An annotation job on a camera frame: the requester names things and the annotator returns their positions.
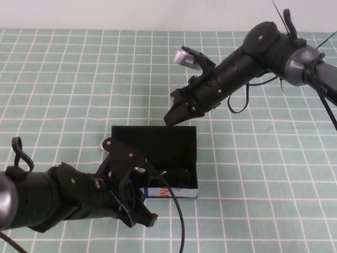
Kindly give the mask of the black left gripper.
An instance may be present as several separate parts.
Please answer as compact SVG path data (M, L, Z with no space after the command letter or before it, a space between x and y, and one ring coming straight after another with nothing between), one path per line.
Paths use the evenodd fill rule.
M148 187L147 173L102 172L92 175L94 185L92 218L113 218L128 227L154 226L158 215L144 204L142 189Z

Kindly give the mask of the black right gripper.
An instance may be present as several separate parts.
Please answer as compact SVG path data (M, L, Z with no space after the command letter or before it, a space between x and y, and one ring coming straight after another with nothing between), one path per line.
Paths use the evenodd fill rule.
M193 76L187 86L171 93L173 105L164 116L166 126L204 116L229 96L229 69L213 68L209 74Z

